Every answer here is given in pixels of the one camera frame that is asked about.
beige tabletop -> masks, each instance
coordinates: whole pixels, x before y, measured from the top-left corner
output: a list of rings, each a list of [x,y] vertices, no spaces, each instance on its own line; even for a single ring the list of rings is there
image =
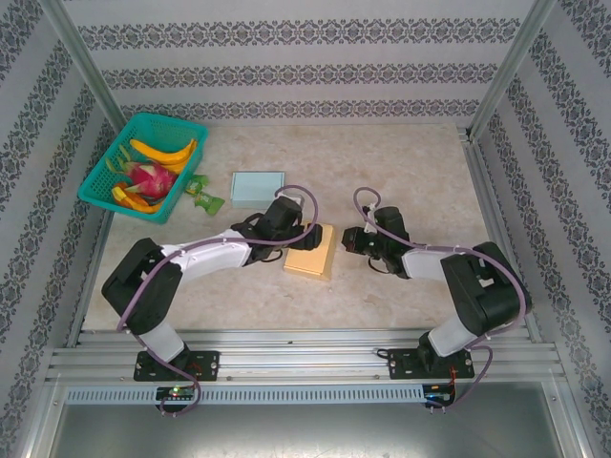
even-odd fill
[[[359,186],[377,189],[399,207],[414,241],[473,246],[487,240],[456,128],[452,124],[212,128],[198,173],[208,193],[227,202],[215,217],[180,198],[167,223],[115,214],[84,329],[114,329],[117,314],[100,289],[139,239],[183,243],[214,236],[256,213],[233,209],[236,171],[285,171],[319,201],[320,222],[338,230],[331,281],[287,274],[284,260],[256,263],[179,287],[168,313],[177,329],[321,329],[433,327],[453,312],[444,282],[401,280],[373,272],[367,258],[347,253],[344,229],[363,225],[352,204]],[[362,202],[371,202],[363,195]],[[312,215],[305,205],[304,216]]]

teal plastic basket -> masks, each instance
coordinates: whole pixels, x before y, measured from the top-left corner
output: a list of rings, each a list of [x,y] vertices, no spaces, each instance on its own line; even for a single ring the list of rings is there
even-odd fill
[[[93,205],[112,210],[113,212],[163,224],[170,218],[172,209],[184,192],[189,178],[198,168],[203,157],[203,142],[207,137],[208,130],[192,122],[181,121],[160,114],[136,114],[123,128],[106,153],[104,153],[104,156],[95,165],[89,176],[85,178],[85,181],[78,190],[78,196]],[[161,208],[156,213],[150,215],[117,205],[111,194],[111,190],[117,183],[120,181],[129,182],[129,178],[124,175],[114,174],[106,166],[106,159],[108,158],[118,168],[117,158],[122,157],[118,148],[119,145],[123,145],[135,161],[145,162],[150,160],[131,147],[130,140],[132,138],[164,152],[178,151],[184,148],[192,138],[198,141],[197,149],[193,152],[186,167],[180,173],[172,190],[165,198],[165,201],[163,201]]]

light blue box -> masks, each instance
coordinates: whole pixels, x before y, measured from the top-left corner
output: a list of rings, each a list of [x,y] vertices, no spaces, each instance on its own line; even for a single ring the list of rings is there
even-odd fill
[[[235,172],[231,183],[234,208],[267,210],[274,193],[284,186],[284,172]]]

purple cable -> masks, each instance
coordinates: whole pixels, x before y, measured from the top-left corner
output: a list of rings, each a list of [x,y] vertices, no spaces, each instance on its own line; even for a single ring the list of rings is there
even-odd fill
[[[514,287],[514,289],[517,292],[517,297],[518,297],[518,300],[519,300],[519,311],[517,312],[517,317],[516,317],[515,320],[513,320],[509,325],[507,325],[505,327],[502,327],[500,329],[491,331],[490,333],[488,333],[489,336],[494,336],[496,334],[501,334],[503,332],[507,332],[507,331],[515,328],[516,326],[518,326],[521,323],[521,321],[524,319],[524,315],[526,314],[526,296],[524,296],[524,292],[522,291],[522,288],[521,288],[519,282],[517,281],[516,277],[514,276],[514,274],[512,274],[512,272],[510,272],[504,265],[502,265],[497,260],[494,260],[490,256],[484,255],[483,253],[479,253],[478,251],[475,251],[475,250],[473,250],[471,248],[462,248],[462,247],[458,247],[458,246],[434,246],[434,245],[427,245],[427,244],[424,244],[424,243],[413,243],[411,241],[404,240],[404,239],[401,239],[400,237],[395,236],[392,232],[389,232],[389,231],[381,228],[380,226],[378,226],[375,223],[375,221],[372,220],[370,217],[368,217],[367,214],[363,211],[363,208],[361,208],[361,205],[359,204],[359,193],[361,193],[363,191],[369,191],[369,192],[371,192],[371,193],[373,193],[375,195],[375,197],[377,198],[377,202],[375,203],[376,207],[379,206],[380,203],[382,203],[382,196],[380,196],[380,193],[378,193],[376,190],[374,190],[373,188],[369,188],[368,186],[362,186],[362,187],[356,189],[356,191],[354,191],[354,195],[352,196],[352,199],[354,201],[354,206],[358,210],[359,214],[361,214],[361,216],[363,217],[363,219],[366,222],[368,222],[373,227],[375,227],[375,229],[378,232],[384,234],[387,237],[390,237],[393,240],[398,241],[399,243],[403,243],[404,245],[408,245],[411,248],[420,248],[420,249],[431,250],[431,251],[441,251],[441,252],[445,252],[445,253],[459,253],[459,254],[474,255],[474,256],[482,259],[482,260],[485,260],[489,264],[493,265],[505,277],[507,277],[507,280],[509,280],[509,282],[512,284],[512,286]],[[482,336],[479,336],[473,342],[471,342],[467,346],[465,346],[465,348],[468,349],[468,350],[488,350],[488,352],[490,353],[490,356],[488,358],[488,361],[484,365],[484,368],[481,370],[481,372],[479,373],[477,378],[475,378],[474,382],[471,384],[469,389],[467,391],[465,391],[465,393],[460,398],[458,398],[452,404],[452,406],[456,406],[457,404],[462,402],[463,399],[465,399],[467,396],[469,396],[472,393],[472,391],[477,386],[477,384],[486,375],[486,371],[488,370],[488,368],[490,367],[490,364],[493,361],[493,350],[488,345],[475,346],[475,345],[479,344],[481,341],[483,341],[484,339],[486,339],[486,334],[484,334]]]
[[[181,250],[177,250],[174,253],[171,253],[168,256],[166,256],[163,260],[161,260],[153,268],[153,270],[151,270],[149,275],[146,276],[144,281],[140,284],[140,287],[137,289],[135,295],[132,297],[132,300],[127,305],[127,308],[123,312],[123,315],[121,315],[121,318],[119,319],[118,324],[116,325],[116,331],[117,332],[122,332],[123,331],[123,329],[125,327],[125,323],[127,322],[127,320],[132,315],[132,312],[134,311],[134,308],[136,307],[136,304],[137,304],[138,300],[142,296],[142,293],[144,292],[144,290],[146,289],[148,284],[155,277],[157,272],[159,270],[161,270],[161,267],[163,267],[166,263],[168,263],[170,260],[172,260],[176,256],[183,255],[184,253],[186,253],[188,251],[191,251],[191,250],[194,250],[195,248],[200,248],[201,246],[210,245],[210,244],[214,244],[214,243],[236,242],[236,243],[257,243],[259,245],[277,246],[277,245],[288,245],[290,243],[294,243],[296,241],[299,241],[299,240],[304,239],[305,237],[307,237],[307,235],[310,232],[312,232],[312,230],[314,229],[314,225],[318,221],[318,201],[316,200],[316,197],[314,197],[314,195],[311,192],[309,192],[305,187],[299,186],[297,184],[287,184],[286,186],[283,186],[282,188],[280,188],[280,189],[278,189],[276,191],[275,196],[277,197],[278,194],[281,193],[281,191],[284,191],[285,189],[297,189],[299,191],[302,191],[303,193],[306,193],[312,199],[312,204],[314,205],[314,216],[312,217],[312,222],[307,226],[307,228],[304,230],[304,232],[300,236],[293,237],[292,239],[275,240],[275,241],[272,241],[272,240],[256,240],[256,239],[241,239],[241,238],[237,238],[237,237],[226,238],[226,239],[218,238],[218,239],[200,240],[200,241],[196,241],[195,243],[191,243],[190,245],[186,245]],[[200,402],[200,399],[201,399],[201,385],[200,385],[200,382],[198,382],[198,379],[196,377],[193,377],[193,376],[187,374],[186,372],[183,372],[182,370],[178,369],[177,367],[174,367],[171,364],[166,363],[165,361],[163,361],[159,357],[159,355],[157,355],[153,350],[148,348],[146,346],[146,344],[144,343],[144,341],[139,336],[134,336],[134,337],[136,337],[136,340],[142,346],[144,346],[146,351],[151,355],[151,357],[155,361],[157,361],[163,367],[166,367],[166,368],[176,372],[180,376],[184,377],[185,379],[193,382],[193,384],[194,384],[194,386],[195,386],[195,388],[196,388],[196,390],[198,392],[196,400],[192,404],[190,404],[189,406],[185,407],[180,412],[172,413],[172,416],[173,417],[178,417],[179,415],[183,415],[183,414],[187,413],[189,410],[192,410],[193,408],[195,408],[198,405],[198,403]],[[162,415],[165,415],[167,413],[165,410],[163,410],[163,405],[165,404],[165,401],[166,401],[166,399],[163,399],[161,401],[161,405],[159,406],[159,409],[161,410],[161,414]]]

